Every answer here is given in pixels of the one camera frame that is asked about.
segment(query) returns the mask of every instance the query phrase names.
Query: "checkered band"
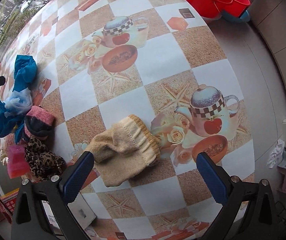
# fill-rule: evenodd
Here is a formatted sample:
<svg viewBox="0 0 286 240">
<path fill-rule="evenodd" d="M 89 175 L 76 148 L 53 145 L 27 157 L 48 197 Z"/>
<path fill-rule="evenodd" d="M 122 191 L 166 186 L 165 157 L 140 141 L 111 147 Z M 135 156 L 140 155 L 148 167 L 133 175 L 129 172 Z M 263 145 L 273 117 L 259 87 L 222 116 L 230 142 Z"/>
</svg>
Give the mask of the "checkered band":
<svg viewBox="0 0 286 240">
<path fill-rule="evenodd" d="M 223 107 L 225 107 L 224 98 L 221 94 L 220 99 L 213 104 L 212 106 L 205 108 L 194 108 L 192 107 L 192 113 L 194 117 L 202 117 L 202 118 L 210 118 L 222 111 Z"/>
<path fill-rule="evenodd" d="M 127 23 L 121 25 L 120 27 L 114 28 L 112 30 L 103 30 L 103 35 L 114 35 L 123 32 L 124 30 L 129 29 L 133 25 L 132 19 L 130 19 Z"/>
</svg>

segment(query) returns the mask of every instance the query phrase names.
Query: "checkered tablecloth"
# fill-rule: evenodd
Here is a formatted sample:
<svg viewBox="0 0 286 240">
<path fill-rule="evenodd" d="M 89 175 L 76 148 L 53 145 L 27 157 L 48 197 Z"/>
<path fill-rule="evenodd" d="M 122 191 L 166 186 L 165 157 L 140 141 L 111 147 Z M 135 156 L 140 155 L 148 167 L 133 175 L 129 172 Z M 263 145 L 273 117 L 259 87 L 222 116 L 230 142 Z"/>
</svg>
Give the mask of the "checkered tablecloth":
<svg viewBox="0 0 286 240">
<path fill-rule="evenodd" d="M 113 73 L 100 61 L 111 48 L 100 40 L 96 44 L 92 34 L 120 16 L 145 17 L 149 29 L 135 63 Z M 1 62 L 0 75 L 7 78 L 0 88 L 2 99 L 12 91 L 17 54 L 32 55 L 37 62 L 33 103 L 56 116 L 52 150 L 67 162 L 75 161 L 95 135 L 129 114 L 140 117 L 149 129 L 164 122 L 182 124 L 177 128 L 181 141 L 164 146 L 155 167 L 118 187 L 105 187 L 98 177 L 81 191 L 97 215 L 87 228 L 92 239 L 193 239 L 216 217 L 221 205 L 191 159 L 191 149 L 203 138 L 174 112 L 177 106 L 189 106 L 199 84 L 239 99 L 235 137 L 218 165 L 229 175 L 254 180 L 253 141 L 237 78 L 214 35 L 185 0 L 50 1 Z"/>
</svg>

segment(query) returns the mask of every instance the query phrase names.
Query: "red apple print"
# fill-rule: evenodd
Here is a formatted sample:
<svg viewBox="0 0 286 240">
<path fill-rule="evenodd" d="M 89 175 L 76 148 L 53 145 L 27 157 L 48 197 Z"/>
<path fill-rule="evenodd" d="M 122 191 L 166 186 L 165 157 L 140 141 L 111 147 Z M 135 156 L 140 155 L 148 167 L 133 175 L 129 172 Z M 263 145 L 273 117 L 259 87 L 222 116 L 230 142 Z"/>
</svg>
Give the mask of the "red apple print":
<svg viewBox="0 0 286 240">
<path fill-rule="evenodd" d="M 114 36 L 112 38 L 112 41 L 115 45 L 122 45 L 126 44 L 130 39 L 130 34 L 129 33 L 123 33 L 121 35 Z"/>
<path fill-rule="evenodd" d="M 222 120 L 220 118 L 207 120 L 204 123 L 204 130 L 207 134 L 216 134 L 219 133 L 219 131 L 222 128 Z"/>
</svg>

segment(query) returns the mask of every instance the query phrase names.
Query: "metal screw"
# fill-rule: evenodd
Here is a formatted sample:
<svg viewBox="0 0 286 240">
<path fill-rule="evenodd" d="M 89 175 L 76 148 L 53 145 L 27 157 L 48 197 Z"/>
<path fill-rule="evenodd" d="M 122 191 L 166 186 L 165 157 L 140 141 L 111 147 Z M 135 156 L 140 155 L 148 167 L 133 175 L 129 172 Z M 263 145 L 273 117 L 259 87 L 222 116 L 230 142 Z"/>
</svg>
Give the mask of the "metal screw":
<svg viewBox="0 0 286 240">
<path fill-rule="evenodd" d="M 60 177 L 58 175 L 54 175 L 54 176 L 52 176 L 51 181 L 56 182 L 59 180 L 59 178 Z"/>
<path fill-rule="evenodd" d="M 231 179 L 233 182 L 239 182 L 239 181 L 240 181 L 240 179 L 239 179 L 238 176 L 232 176 L 230 179 Z"/>
<path fill-rule="evenodd" d="M 26 185 L 26 184 L 28 184 L 29 183 L 29 180 L 28 179 L 23 179 L 22 180 L 22 185 Z"/>
<path fill-rule="evenodd" d="M 269 183 L 268 183 L 268 180 L 267 179 L 262 179 L 262 184 L 264 186 L 267 186 Z"/>
</svg>

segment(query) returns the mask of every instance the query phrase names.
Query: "teapot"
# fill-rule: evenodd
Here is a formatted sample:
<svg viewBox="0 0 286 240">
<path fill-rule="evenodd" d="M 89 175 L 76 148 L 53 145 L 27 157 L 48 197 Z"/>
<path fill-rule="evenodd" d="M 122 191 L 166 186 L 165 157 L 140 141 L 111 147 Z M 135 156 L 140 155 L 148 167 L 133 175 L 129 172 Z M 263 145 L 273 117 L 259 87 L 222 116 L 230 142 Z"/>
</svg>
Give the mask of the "teapot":
<svg viewBox="0 0 286 240">
<path fill-rule="evenodd" d="M 227 101 L 237 101 L 236 110 L 227 108 Z M 223 97 L 221 91 L 205 84 L 193 93 L 190 107 L 177 106 L 176 113 L 184 115 L 195 127 L 195 132 L 202 137 L 223 135 L 232 140 L 238 127 L 240 102 L 235 95 Z"/>
<path fill-rule="evenodd" d="M 96 31 L 92 36 L 101 38 L 109 48 L 124 44 L 141 48 L 146 43 L 148 30 L 149 20 L 145 17 L 119 16 L 107 22 L 102 31 Z"/>
</svg>

